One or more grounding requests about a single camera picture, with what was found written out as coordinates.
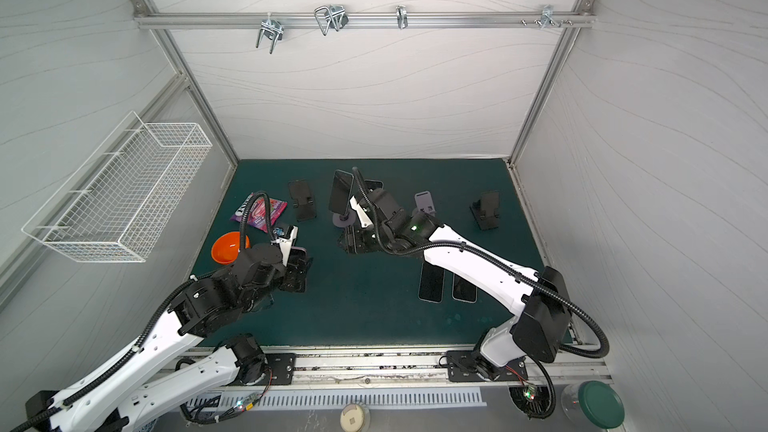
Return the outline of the phone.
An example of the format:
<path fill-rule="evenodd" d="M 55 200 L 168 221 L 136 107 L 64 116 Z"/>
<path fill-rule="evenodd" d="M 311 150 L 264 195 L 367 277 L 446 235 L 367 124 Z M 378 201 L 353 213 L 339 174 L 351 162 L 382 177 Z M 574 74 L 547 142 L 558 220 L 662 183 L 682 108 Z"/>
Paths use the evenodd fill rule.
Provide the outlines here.
<path fill-rule="evenodd" d="M 347 171 L 336 170 L 333 174 L 328 209 L 334 214 L 348 214 L 354 176 Z"/>
<path fill-rule="evenodd" d="M 475 303 L 478 297 L 477 287 L 470 281 L 456 274 L 453 275 L 451 294 L 455 301 L 470 304 Z"/>
<path fill-rule="evenodd" d="M 292 247 L 288 259 L 288 265 L 299 273 L 306 273 L 312 264 L 312 258 L 308 251 L 301 247 Z"/>
<path fill-rule="evenodd" d="M 383 182 L 379 180 L 366 179 L 364 185 L 367 191 L 373 191 L 383 187 Z"/>
<path fill-rule="evenodd" d="M 429 262 L 423 262 L 418 289 L 421 301 L 440 303 L 443 298 L 445 270 Z"/>

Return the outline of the black folding phone stand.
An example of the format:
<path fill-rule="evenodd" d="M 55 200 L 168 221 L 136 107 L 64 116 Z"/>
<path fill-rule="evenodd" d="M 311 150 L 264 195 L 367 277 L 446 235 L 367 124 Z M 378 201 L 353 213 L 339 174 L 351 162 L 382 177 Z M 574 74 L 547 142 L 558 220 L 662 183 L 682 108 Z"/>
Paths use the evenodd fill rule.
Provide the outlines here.
<path fill-rule="evenodd" d="M 289 194 L 298 222 L 308 221 L 317 217 L 314 194 L 309 182 L 295 180 L 288 183 Z"/>

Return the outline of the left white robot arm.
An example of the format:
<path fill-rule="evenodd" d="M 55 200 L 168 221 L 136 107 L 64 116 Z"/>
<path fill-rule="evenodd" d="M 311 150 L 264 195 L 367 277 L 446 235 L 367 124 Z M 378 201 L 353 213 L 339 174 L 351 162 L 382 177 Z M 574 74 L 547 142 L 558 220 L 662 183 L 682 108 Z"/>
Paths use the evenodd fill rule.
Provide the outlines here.
<path fill-rule="evenodd" d="M 266 243 L 239 228 L 234 262 L 203 278 L 190 277 L 154 311 L 133 343 L 75 384 L 40 391 L 25 404 L 20 431 L 138 431 L 167 411 L 225 386 L 270 387 L 275 372 L 250 334 L 227 339 L 210 355 L 162 378 L 156 373 L 243 315 L 267 306 L 277 290 L 304 287 L 312 260 L 295 246 L 295 226 L 268 223 Z"/>

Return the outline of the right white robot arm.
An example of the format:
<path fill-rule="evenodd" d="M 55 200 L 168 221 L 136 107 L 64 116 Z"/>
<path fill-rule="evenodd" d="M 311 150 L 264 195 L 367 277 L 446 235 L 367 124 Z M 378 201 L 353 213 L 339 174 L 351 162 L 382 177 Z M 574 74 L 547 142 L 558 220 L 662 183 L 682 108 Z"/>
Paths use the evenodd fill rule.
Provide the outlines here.
<path fill-rule="evenodd" d="M 488 381 L 511 361 L 528 357 L 552 363 L 564 351 L 588 359 L 608 355 L 610 343 L 600 325 L 573 303 L 562 274 L 505 260 L 466 240 L 423 211 L 409 213 L 385 189 L 370 189 L 362 173 L 351 169 L 358 192 L 350 204 L 378 249 L 395 257 L 420 257 L 483 290 L 511 318 L 490 328 L 471 352 L 469 369 Z"/>

